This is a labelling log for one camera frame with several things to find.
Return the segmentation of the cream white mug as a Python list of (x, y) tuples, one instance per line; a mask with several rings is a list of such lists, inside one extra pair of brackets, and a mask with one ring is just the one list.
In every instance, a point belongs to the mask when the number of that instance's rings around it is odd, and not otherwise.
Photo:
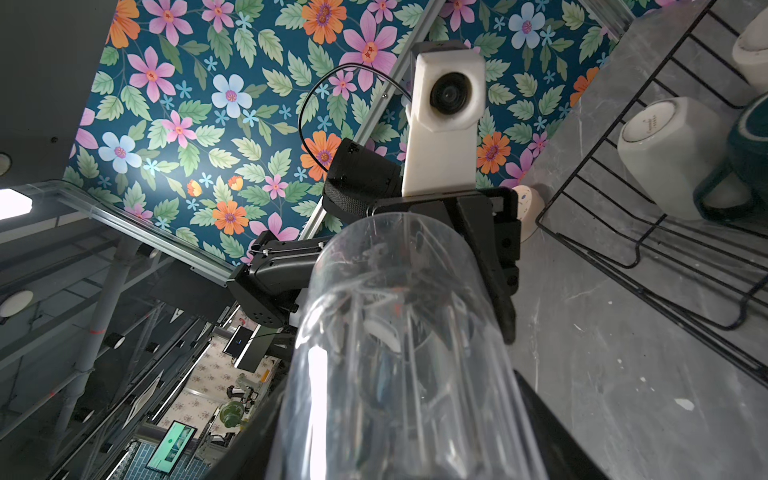
[(622, 127), (618, 153), (647, 196), (670, 217), (704, 217), (694, 200), (699, 185), (727, 159), (726, 123), (689, 97), (648, 105)]

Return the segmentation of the clear glass cup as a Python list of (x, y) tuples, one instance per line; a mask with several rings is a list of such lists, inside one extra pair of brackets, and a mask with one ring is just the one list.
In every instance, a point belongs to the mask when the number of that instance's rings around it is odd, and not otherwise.
[(357, 221), (313, 269), (271, 479), (543, 479), (467, 243), (413, 213)]

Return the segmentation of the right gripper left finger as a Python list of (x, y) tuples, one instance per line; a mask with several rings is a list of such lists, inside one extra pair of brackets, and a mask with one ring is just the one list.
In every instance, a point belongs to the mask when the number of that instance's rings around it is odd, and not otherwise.
[(278, 425), (285, 389), (276, 389), (259, 407), (252, 422), (203, 479), (270, 479), (273, 446), (278, 442)]

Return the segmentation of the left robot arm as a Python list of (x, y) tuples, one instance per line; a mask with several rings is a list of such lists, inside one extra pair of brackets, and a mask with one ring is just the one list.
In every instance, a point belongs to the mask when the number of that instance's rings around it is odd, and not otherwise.
[[(384, 213), (414, 213), (453, 228), (471, 248), (505, 344), (516, 338), (512, 297), (519, 286), (521, 223), (518, 195), (494, 187), (404, 198), (398, 167), (351, 139), (341, 142), (323, 187), (321, 203), (346, 223)], [(328, 237), (280, 240), (270, 230), (258, 234), (250, 264), (238, 266), (227, 288), (256, 323), (280, 328), (297, 311), (296, 299)]]

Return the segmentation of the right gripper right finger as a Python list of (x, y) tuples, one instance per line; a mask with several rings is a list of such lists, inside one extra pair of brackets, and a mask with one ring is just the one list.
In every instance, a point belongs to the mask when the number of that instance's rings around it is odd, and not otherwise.
[(514, 371), (546, 479), (608, 479), (534, 388)]

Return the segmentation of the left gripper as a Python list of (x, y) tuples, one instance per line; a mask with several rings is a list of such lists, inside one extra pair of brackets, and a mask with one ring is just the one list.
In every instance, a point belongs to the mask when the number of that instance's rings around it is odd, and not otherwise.
[(521, 222), (517, 194), (493, 187), (459, 193), (401, 197), (396, 165), (344, 139), (323, 186), (323, 209), (346, 224), (385, 213), (414, 213), (438, 220), (469, 245), (489, 294), (504, 340), (516, 338), (512, 296), (519, 287)]

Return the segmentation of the white mug green handle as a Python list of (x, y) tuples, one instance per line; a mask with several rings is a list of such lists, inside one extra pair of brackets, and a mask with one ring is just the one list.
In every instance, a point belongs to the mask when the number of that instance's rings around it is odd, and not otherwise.
[[(696, 187), (693, 201), (700, 215), (710, 221), (739, 220), (767, 208), (767, 94), (763, 93), (739, 114), (726, 142), (726, 159)], [(731, 174), (748, 188), (745, 203), (716, 208), (705, 199)]]

